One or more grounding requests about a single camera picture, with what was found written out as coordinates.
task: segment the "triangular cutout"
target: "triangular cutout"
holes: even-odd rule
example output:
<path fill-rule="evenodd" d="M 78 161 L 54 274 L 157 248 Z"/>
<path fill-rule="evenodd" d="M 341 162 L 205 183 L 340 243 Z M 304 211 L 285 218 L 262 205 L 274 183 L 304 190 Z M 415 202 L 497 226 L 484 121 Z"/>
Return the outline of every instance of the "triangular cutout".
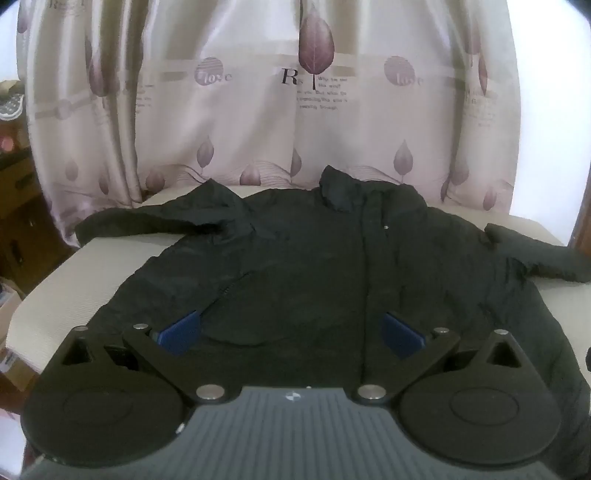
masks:
<path fill-rule="evenodd" d="M 74 340 L 72 347 L 66 354 L 66 357 L 63 359 L 62 365 L 79 365 L 79 364 L 87 364 L 90 362 L 90 355 L 88 353 L 88 348 L 86 348 L 86 344 L 77 338 Z"/>
<path fill-rule="evenodd" d="M 105 350 L 115 365 L 125 367 L 127 370 L 139 371 L 138 360 L 127 348 L 109 345 L 105 347 Z"/>
<path fill-rule="evenodd" d="M 488 360 L 489 364 L 500 365 L 502 367 L 519 368 L 521 362 L 515 355 L 513 349 L 505 342 L 498 343 L 492 350 Z"/>

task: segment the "jacket sleeve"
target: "jacket sleeve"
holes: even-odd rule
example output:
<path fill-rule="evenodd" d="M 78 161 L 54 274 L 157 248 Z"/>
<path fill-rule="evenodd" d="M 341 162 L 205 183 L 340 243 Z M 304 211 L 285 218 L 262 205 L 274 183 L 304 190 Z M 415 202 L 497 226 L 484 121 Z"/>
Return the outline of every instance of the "jacket sleeve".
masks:
<path fill-rule="evenodd" d="M 244 233 L 251 231 L 252 226 L 242 199 L 227 187 L 208 180 L 163 205 L 94 213 L 76 226 L 76 237 L 84 246 L 101 236 L 212 233 L 221 229 Z"/>
<path fill-rule="evenodd" d="M 523 265 L 526 275 L 580 283 L 591 281 L 591 258 L 576 250 L 546 244 L 491 223 L 485 233 L 497 252 Z"/>

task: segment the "black circular pad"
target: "black circular pad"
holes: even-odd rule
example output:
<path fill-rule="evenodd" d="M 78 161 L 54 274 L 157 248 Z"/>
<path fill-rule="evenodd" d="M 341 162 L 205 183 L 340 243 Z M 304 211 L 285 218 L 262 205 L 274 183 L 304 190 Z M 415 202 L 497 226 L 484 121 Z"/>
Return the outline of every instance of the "black circular pad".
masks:
<path fill-rule="evenodd" d="M 99 467 L 162 448 L 175 438 L 183 417 L 181 398 L 165 381 L 123 367 L 80 364 L 35 386 L 22 427 L 53 461 Z"/>
<path fill-rule="evenodd" d="M 489 365 L 427 377 L 403 395 L 400 420 L 446 459 L 497 467 L 530 460 L 554 440 L 560 412 L 543 385 L 511 373 Z"/>

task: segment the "cardboard box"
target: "cardboard box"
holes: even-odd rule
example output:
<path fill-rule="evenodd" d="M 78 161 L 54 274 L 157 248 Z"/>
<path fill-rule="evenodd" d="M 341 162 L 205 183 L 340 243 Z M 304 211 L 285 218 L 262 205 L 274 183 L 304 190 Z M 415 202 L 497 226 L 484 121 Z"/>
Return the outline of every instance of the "cardboard box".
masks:
<path fill-rule="evenodd" d="M 8 326 L 10 325 L 12 314 L 21 304 L 21 298 L 11 287 L 5 284 L 2 287 L 5 295 L 8 294 L 8 297 L 3 297 L 4 302 L 0 306 L 0 374 L 9 379 L 20 391 L 25 391 L 31 380 L 35 377 L 35 372 L 6 348 Z"/>

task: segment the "metal screw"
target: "metal screw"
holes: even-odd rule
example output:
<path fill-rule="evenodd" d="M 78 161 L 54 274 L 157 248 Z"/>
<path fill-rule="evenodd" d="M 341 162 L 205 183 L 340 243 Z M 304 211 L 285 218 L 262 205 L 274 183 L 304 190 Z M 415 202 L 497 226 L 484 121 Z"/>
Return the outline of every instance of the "metal screw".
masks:
<path fill-rule="evenodd" d="M 219 385 L 201 385 L 197 389 L 197 396 L 202 400 L 219 400 L 226 391 Z"/>
<path fill-rule="evenodd" d="M 362 385 L 357 389 L 357 394 L 366 400 L 379 400 L 386 396 L 386 389 L 379 385 Z"/>

